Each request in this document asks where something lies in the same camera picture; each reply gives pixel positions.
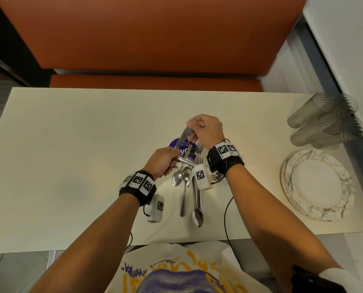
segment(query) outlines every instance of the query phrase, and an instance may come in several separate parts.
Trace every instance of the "white sleeve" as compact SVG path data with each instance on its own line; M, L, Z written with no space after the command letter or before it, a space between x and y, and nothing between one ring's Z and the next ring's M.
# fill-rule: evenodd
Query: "white sleeve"
M363 283L343 269L328 268L320 273L320 277L340 284L347 293L363 293Z

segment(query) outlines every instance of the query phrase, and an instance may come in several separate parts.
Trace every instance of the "round sticker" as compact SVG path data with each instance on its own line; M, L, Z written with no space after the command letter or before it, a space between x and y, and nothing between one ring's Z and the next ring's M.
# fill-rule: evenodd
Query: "round sticker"
M169 147L175 147L176 144L178 143L179 141L179 138L177 139L174 139L170 144L169 144ZM187 148L189 145L192 145L192 148L191 148L191 151L190 151L190 154L188 155L189 158L191 158L192 160L195 160L195 149L196 149L196 145L187 141L187 139L184 141L184 143L180 146L180 156L184 156Z

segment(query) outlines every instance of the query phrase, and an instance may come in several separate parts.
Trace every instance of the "t-shirt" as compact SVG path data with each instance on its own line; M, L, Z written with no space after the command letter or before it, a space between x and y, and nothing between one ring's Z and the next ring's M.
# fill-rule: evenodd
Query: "t-shirt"
M321 277L347 293L363 292L363 283L348 272L330 268ZM230 246L219 241L155 244L127 253L106 293L265 293L271 292L243 272Z

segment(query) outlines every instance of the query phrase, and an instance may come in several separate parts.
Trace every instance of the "forearm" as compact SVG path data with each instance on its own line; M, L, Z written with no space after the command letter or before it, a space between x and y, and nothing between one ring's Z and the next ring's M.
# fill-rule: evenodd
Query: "forearm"
M242 220L283 288L293 265L314 273L340 267L318 238L286 206L238 164L226 174Z
M122 194L56 260L32 288L35 292L104 292L124 255L139 209Z

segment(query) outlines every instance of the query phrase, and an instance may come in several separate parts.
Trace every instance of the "stack of plates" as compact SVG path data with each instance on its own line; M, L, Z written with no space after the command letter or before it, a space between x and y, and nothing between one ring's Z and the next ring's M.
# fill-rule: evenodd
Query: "stack of plates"
M345 167L317 149L295 153L282 165L281 184L294 207L321 221L347 216L354 206L355 189Z

